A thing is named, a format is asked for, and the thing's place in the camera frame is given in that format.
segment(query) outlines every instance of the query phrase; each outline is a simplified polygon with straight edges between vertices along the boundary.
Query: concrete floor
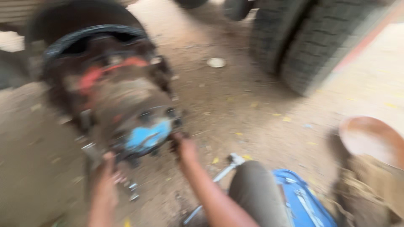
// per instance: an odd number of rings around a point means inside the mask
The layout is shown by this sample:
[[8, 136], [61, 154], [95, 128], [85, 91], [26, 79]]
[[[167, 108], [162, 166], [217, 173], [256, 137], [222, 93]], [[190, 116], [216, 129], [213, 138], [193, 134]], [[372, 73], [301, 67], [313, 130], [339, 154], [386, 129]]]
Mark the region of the concrete floor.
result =
[[[253, 13], [230, 22], [220, 3], [211, 0], [191, 11], [171, 0], [129, 6], [180, 76], [173, 82], [178, 108], [187, 110], [185, 128], [197, 134], [200, 161], [211, 175], [235, 152], [269, 169], [291, 169], [322, 195], [341, 164], [335, 133], [343, 118], [371, 115], [404, 131], [404, 24], [389, 25], [359, 59], [313, 96], [301, 98], [249, 58]], [[21, 38], [9, 37], [0, 34], [0, 47], [18, 49]], [[211, 57], [224, 58], [227, 66], [210, 68]], [[85, 222], [80, 145], [74, 131], [49, 114], [43, 92], [36, 83], [0, 92], [0, 226], [35, 227], [60, 214], [68, 226]], [[211, 164], [215, 157], [219, 162]], [[125, 219], [133, 227], [180, 226], [197, 205], [166, 150], [160, 157], [144, 157], [133, 176], [141, 198], [128, 203], [120, 194], [115, 226], [124, 226]], [[202, 222], [200, 214], [191, 226]]]

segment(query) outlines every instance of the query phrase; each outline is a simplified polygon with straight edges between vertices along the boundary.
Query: tire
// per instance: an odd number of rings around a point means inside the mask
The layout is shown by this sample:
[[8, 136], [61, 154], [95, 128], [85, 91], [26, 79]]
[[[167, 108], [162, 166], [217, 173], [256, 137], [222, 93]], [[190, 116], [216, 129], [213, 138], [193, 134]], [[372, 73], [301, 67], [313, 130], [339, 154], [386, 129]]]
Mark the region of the tire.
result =
[[315, 5], [282, 59], [282, 80], [309, 96], [399, 2], [323, 0]]
[[[117, 0], [124, 7], [137, 2], [138, 0]], [[24, 28], [27, 19], [44, 3], [43, 0], [0, 0], [0, 24], [8, 29], [20, 31]]]
[[223, 14], [233, 21], [241, 21], [246, 18], [253, 8], [255, 1], [248, 0], [226, 0], [223, 4]]
[[18, 54], [0, 50], [0, 90], [18, 88], [29, 82], [28, 72]]
[[250, 54], [262, 69], [277, 71], [278, 59], [293, 35], [296, 24], [310, 0], [259, 0], [251, 38]]
[[201, 5], [205, 4], [208, 0], [174, 0], [174, 1], [176, 1], [183, 8], [192, 9], [200, 7]]

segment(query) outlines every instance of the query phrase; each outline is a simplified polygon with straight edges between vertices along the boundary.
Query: wrench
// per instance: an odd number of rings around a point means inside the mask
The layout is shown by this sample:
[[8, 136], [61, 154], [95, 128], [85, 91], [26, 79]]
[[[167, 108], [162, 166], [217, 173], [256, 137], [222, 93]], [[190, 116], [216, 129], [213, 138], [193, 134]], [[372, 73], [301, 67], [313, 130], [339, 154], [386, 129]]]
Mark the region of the wrench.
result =
[[[229, 160], [231, 161], [230, 165], [224, 168], [218, 175], [216, 175], [213, 178], [213, 182], [217, 182], [221, 180], [226, 174], [228, 174], [232, 169], [235, 167], [243, 164], [245, 162], [244, 158], [241, 156], [238, 156], [236, 153], [231, 153], [229, 156]], [[202, 209], [202, 205], [199, 205], [195, 210], [192, 211], [192, 213], [184, 220], [183, 225], [186, 225], [189, 223], [193, 217]]]

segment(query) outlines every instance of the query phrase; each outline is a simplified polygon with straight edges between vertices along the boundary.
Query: leg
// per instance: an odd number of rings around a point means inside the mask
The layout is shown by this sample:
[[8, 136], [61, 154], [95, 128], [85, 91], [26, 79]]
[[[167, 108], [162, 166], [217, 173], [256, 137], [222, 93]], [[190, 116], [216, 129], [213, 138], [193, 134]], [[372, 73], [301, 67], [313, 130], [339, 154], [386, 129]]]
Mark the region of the leg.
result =
[[274, 176], [257, 161], [237, 168], [229, 196], [261, 227], [290, 226]]

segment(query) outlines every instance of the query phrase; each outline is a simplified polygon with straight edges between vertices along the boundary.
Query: orange bowl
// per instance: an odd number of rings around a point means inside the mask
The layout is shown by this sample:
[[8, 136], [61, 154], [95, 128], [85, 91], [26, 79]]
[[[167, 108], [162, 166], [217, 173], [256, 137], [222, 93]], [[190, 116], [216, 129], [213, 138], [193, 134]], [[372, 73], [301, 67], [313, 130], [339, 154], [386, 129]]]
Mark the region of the orange bowl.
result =
[[351, 155], [368, 154], [404, 169], [404, 139], [383, 121], [369, 116], [349, 117], [342, 121], [339, 136]]

